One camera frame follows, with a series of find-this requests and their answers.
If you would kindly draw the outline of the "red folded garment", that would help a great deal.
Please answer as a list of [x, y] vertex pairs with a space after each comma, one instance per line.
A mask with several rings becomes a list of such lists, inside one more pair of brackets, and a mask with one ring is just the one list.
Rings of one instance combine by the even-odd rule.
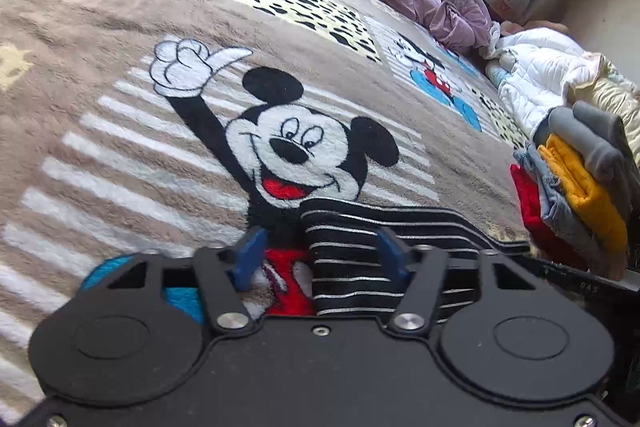
[[511, 165], [510, 173], [520, 201], [523, 225], [541, 251], [541, 257], [561, 265], [587, 271], [587, 263], [566, 242], [559, 239], [541, 219], [538, 186], [519, 165]]

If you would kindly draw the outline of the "blue grey folded garment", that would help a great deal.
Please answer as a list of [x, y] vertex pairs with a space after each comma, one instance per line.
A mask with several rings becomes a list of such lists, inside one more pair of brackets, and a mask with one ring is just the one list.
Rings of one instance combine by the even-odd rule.
[[516, 150], [513, 156], [516, 165], [524, 168], [538, 186], [542, 221], [585, 260], [587, 271], [610, 279], [617, 279], [622, 275], [625, 261], [620, 257], [605, 254], [594, 233], [568, 205], [560, 180], [550, 171], [535, 145], [527, 142], [525, 147]]

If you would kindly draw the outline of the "yellow folded garment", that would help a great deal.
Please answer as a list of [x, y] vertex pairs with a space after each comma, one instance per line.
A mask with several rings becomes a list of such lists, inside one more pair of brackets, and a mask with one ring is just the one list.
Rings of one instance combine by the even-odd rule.
[[605, 254], [625, 259], [628, 248], [626, 222], [608, 191], [588, 172], [582, 156], [554, 133], [537, 150], [560, 180], [568, 205], [594, 233]]

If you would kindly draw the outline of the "Mickey Mouse bed blanket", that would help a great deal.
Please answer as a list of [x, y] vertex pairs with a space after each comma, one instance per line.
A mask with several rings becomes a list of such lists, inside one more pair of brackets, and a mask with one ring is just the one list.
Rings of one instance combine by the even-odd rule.
[[1, 0], [1, 418], [100, 262], [275, 228], [310, 196], [525, 231], [518, 138], [464, 58], [378, 0]]

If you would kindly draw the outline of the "white puffy quilt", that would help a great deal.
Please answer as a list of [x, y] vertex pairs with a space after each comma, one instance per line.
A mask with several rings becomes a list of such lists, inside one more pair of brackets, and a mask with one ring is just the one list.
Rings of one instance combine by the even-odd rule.
[[495, 27], [480, 56], [488, 61], [487, 76], [504, 108], [527, 138], [533, 138], [551, 109], [570, 105], [570, 90], [599, 79], [605, 69], [602, 54], [544, 27], [510, 36]]

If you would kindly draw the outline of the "beige cream quilt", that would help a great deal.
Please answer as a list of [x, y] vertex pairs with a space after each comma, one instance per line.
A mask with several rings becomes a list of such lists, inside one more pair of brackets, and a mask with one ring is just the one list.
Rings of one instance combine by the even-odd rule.
[[570, 104], [583, 101], [620, 117], [632, 157], [639, 165], [639, 88], [603, 54], [582, 54], [580, 67], [564, 80], [563, 95]]

